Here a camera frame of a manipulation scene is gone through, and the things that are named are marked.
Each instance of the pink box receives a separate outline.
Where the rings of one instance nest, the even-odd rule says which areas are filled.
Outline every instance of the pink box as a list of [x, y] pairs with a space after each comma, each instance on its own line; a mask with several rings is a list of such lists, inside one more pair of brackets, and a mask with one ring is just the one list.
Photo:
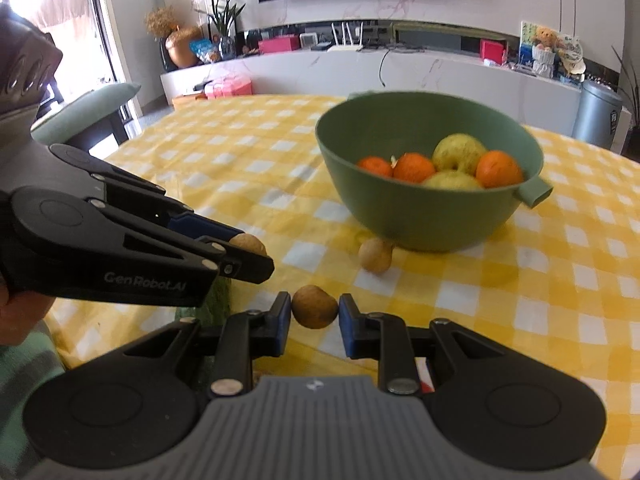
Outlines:
[[504, 52], [505, 49], [501, 43], [497, 43], [497, 41], [480, 40], [480, 57], [482, 59], [490, 59], [498, 65], [502, 65], [505, 62]]
[[233, 95], [252, 95], [251, 80], [242, 74], [229, 74], [214, 79], [204, 87], [207, 99], [229, 97]]
[[295, 34], [287, 34], [286, 36], [278, 36], [270, 40], [258, 41], [258, 49], [261, 54], [269, 54], [271, 52], [289, 52], [300, 48], [300, 37]]

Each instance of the gray trash can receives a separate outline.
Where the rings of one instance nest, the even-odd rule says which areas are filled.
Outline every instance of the gray trash can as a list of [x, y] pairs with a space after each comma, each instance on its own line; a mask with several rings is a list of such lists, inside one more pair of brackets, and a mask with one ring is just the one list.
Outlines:
[[572, 137], [608, 150], [621, 112], [622, 98], [618, 94], [606, 86], [585, 81]]

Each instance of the tangerine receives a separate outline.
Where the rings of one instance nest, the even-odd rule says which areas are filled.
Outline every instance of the tangerine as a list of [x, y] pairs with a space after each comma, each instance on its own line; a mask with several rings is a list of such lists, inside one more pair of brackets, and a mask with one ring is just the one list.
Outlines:
[[396, 162], [394, 178], [420, 184], [436, 172], [433, 163], [420, 153], [405, 153]]
[[394, 174], [391, 163], [381, 156], [366, 156], [358, 163], [358, 167], [380, 176], [388, 176], [389, 178]]
[[512, 186], [524, 182], [522, 170], [517, 161], [500, 150], [486, 152], [476, 168], [476, 179], [485, 188]]

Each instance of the yellow checkered tablecloth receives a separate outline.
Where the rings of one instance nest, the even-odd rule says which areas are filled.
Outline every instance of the yellow checkered tablecloth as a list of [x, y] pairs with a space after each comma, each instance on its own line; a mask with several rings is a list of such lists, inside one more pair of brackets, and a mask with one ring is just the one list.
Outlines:
[[[449, 254], [394, 251], [383, 276], [358, 267], [370, 236], [340, 203], [314, 138], [338, 98], [252, 96], [194, 102], [127, 142], [110, 162], [161, 184], [196, 212], [257, 235], [276, 263], [257, 286], [234, 282], [232, 308], [266, 308], [315, 283], [350, 292], [365, 312], [414, 326], [449, 317], [581, 378], [604, 400], [593, 462], [609, 478], [640, 470], [640, 167], [594, 146], [533, 130], [555, 190], [519, 208], [485, 243]], [[47, 322], [71, 365], [173, 319], [169, 308], [58, 300]], [[344, 360], [337, 322], [292, 321], [288, 374], [372, 373]]]

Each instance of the glass vase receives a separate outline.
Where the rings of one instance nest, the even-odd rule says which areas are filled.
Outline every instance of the glass vase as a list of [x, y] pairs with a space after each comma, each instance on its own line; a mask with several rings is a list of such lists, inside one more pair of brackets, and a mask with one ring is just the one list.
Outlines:
[[236, 40], [230, 36], [220, 36], [220, 44], [218, 45], [220, 58], [222, 61], [236, 58]]

